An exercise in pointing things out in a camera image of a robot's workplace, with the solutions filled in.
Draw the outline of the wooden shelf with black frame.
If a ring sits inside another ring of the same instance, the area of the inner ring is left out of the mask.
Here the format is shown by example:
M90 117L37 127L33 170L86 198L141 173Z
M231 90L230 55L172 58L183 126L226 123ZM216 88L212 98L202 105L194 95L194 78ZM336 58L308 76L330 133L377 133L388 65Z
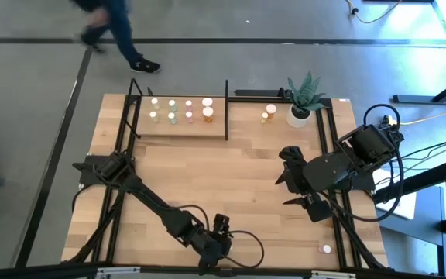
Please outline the wooden shelf with black frame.
M276 113L272 119L268 119L266 122L283 122L286 126L293 128L286 120L286 115L292 105L286 96L287 91L284 88L276 90L237 90L232 95L229 93L226 84L225 93L219 96L154 95L152 91L148 91L144 95L136 80L132 79L129 92L125 97L121 127L131 129L130 137L132 139L143 136L172 136L228 140L232 121L249 128L254 122L261 122L262 113L266 112L268 104L274 104ZM151 104L152 98L159 100L160 109L158 111ZM213 99L213 105L211 106L214 109L213 122L204 121L202 114L204 106L201 103L204 98ZM177 123L175 125L172 125L168 119L168 114L171 112L170 99L174 99L177 103L177 111L175 112ZM187 100L191 100L193 103L194 121L192 123L186 120L185 102ZM158 122L153 122L150 119L149 114L151 112L158 113ZM313 115L320 116L321 111L313 112L307 124L312 121Z

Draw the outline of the snake plant in white pot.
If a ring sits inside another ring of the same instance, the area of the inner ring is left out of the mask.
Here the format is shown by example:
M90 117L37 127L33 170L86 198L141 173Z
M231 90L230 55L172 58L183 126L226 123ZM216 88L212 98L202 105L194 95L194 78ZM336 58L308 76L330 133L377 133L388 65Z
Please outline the snake plant in white pot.
M292 105L286 115L286 120L293 128L302 128L307 124L313 112L327 108L321 103L324 93L317 93L321 77L313 77L313 74L308 71L299 86L296 86L290 77L287 78L287 82L290 89L286 92L286 96Z

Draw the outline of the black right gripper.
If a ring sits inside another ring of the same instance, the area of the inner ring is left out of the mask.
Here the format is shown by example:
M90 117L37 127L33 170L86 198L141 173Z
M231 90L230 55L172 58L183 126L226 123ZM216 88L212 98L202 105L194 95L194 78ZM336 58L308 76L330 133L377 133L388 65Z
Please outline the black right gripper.
M293 198L285 201L285 205L309 205L310 199L306 195L319 197L312 189L303 174L303 168L307 162L298 146L286 146L279 152L279 158L283 160L283 172L275 184L286 183L289 192L303 197Z

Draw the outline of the white box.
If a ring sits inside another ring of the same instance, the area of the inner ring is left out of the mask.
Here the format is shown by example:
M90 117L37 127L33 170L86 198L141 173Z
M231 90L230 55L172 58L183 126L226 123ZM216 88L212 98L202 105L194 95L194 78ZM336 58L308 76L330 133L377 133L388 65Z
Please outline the white box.
M372 176L375 182L376 192L389 186L389 170L378 169L372 174ZM393 211L393 214L404 219L412 220L415 215L416 199L416 192L402 196L397 204L397 207ZM388 212L393 207L395 200L395 198L392 198L389 201L385 201L385 199L383 199L381 202L376 203L376 208L382 210L383 212Z

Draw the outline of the black desk frame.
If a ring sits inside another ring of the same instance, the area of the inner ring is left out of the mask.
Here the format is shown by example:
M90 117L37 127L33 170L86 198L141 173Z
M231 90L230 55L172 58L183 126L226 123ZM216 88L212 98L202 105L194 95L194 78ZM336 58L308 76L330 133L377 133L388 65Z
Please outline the black desk frame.
M393 102L412 105L446 105L446 88L435 96L428 95L394 95Z

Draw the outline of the black diagonal desk bar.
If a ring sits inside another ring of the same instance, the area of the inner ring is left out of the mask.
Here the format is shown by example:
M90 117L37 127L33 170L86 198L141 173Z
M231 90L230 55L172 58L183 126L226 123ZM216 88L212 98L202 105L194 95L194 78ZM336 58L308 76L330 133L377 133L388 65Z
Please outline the black diagonal desk bar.
M428 188L435 184L442 182L446 177L446 163L433 167L420 174L405 178L403 182L402 195L408 195L415 191ZM400 182L398 181L393 186L387 186L381 190L377 190L373 196L373 201L377 204L385 200L391 200L399 195Z

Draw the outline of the person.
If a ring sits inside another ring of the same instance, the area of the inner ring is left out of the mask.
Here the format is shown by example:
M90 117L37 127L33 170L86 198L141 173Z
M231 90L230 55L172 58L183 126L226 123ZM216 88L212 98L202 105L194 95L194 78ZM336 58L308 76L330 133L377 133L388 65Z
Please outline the person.
M147 60L134 47L126 0L70 0L70 2L91 16L91 21L79 36L84 45L96 53L103 53L103 49L99 47L99 40L106 31L110 31L132 71L149 74L160 71L161 66L158 63Z

